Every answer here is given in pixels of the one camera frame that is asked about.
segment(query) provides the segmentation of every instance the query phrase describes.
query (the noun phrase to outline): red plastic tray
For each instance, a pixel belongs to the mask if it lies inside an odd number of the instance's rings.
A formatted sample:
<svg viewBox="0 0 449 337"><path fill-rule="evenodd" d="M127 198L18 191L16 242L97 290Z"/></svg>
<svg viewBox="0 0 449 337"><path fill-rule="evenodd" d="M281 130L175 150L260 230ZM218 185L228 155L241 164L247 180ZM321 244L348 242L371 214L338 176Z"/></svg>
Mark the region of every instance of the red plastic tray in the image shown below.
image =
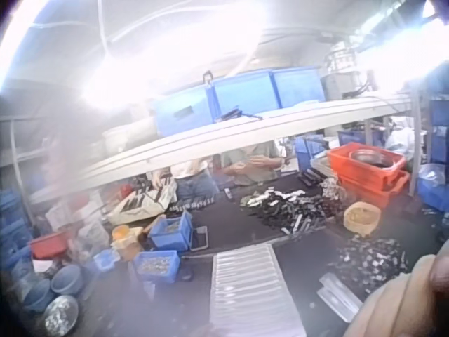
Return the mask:
<svg viewBox="0 0 449 337"><path fill-rule="evenodd" d="M381 152L391 158L394 165L389 168L380 168L370 164L349 158L349 154L355 150L369 149ZM359 143L349 143L328 152L330 167L336 172L338 178L351 180L371 190L383 191L392 187L398 178L401 168L406 164L404 156Z"/></svg>
<svg viewBox="0 0 449 337"><path fill-rule="evenodd" d="M347 179L340 178L342 186L360 197L363 201L368 202L374 206L384 209L388 206L391 197L402 191L406 183L410 180L410 174L405 171L399 171L398 178L392 183L391 188L384 191L372 190L365 185Z"/></svg>
<svg viewBox="0 0 449 337"><path fill-rule="evenodd" d="M55 233L32 240L31 250L35 258L45 260L64 253L69 247L65 232Z"/></svg>

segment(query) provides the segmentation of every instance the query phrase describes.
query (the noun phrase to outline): blue bowl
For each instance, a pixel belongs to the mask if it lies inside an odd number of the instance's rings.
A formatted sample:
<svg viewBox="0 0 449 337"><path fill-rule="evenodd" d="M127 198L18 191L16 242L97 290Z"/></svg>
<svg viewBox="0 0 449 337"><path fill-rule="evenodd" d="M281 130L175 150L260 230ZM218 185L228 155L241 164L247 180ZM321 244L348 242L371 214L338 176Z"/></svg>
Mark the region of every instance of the blue bowl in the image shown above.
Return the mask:
<svg viewBox="0 0 449 337"><path fill-rule="evenodd" d="M51 290L61 295L76 295L84 280L78 265L66 265L51 280Z"/></svg>
<svg viewBox="0 0 449 337"><path fill-rule="evenodd" d="M55 294L50 290L50 281L42 279L28 291L23 306L29 311L44 312L54 298Z"/></svg>

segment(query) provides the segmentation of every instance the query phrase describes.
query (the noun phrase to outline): yellow container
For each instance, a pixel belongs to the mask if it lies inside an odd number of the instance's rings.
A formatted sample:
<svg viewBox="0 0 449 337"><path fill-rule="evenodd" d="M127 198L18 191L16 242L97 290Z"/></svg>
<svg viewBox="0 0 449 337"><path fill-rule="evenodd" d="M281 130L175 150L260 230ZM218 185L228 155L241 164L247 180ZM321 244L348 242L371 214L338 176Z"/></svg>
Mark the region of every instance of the yellow container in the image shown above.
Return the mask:
<svg viewBox="0 0 449 337"><path fill-rule="evenodd" d="M372 204L356 202L344 212L344 226L362 237L370 235L379 224L382 211Z"/></svg>

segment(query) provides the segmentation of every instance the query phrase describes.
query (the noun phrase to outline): hand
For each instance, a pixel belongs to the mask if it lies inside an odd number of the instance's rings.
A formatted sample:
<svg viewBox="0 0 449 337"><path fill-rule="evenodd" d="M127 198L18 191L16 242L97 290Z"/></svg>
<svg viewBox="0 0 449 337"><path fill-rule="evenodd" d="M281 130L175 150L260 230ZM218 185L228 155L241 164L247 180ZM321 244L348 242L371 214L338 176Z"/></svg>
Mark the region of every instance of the hand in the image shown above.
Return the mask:
<svg viewBox="0 0 449 337"><path fill-rule="evenodd" d="M246 169L246 165L244 163L242 163L241 161L231 165L231 170L235 174L244 174L245 173L245 169Z"/></svg>
<svg viewBox="0 0 449 337"><path fill-rule="evenodd" d="M447 315L448 295L449 241L437 257L421 258L411 274L387 282L368 297L344 337L429 336L432 328L445 324L440 317Z"/></svg>
<svg viewBox="0 0 449 337"><path fill-rule="evenodd" d="M190 166L190 170L191 170L192 174L197 174L199 172L201 162L202 161L200 159L192 160L192 165Z"/></svg>
<svg viewBox="0 0 449 337"><path fill-rule="evenodd" d="M158 190L162 187L161 175L158 173L152 174L152 185L155 190Z"/></svg>
<svg viewBox="0 0 449 337"><path fill-rule="evenodd" d="M249 162L256 167L266 167L272 163L272 160L266 156L252 156Z"/></svg>

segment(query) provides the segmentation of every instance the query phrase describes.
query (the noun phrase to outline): orange plastic crate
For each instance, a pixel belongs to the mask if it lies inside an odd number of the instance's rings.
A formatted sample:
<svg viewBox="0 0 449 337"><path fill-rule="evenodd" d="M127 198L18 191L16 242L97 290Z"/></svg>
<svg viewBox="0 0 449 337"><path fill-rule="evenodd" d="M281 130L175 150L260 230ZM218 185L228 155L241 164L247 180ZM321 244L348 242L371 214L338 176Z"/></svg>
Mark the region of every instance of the orange plastic crate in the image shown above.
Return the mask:
<svg viewBox="0 0 449 337"><path fill-rule="evenodd" d="M399 171L398 178L391 184L389 189L383 191L376 189L372 190L366 185L361 185L360 183L347 178L340 178L340 182L346 190L355 193L361 200L384 209L388 206L391 197L401 192L409 179L410 174L408 172Z"/></svg>
<svg viewBox="0 0 449 337"><path fill-rule="evenodd" d="M351 159L349 154L359 149L381 152L392 158L394 165L389 168L380 168ZM349 179L377 191L391 187L391 184L398 178L401 168L406 164L406 158L400 154L359 143L349 143L333 149L328 152L328 157L330 167L336 172L338 178Z"/></svg>

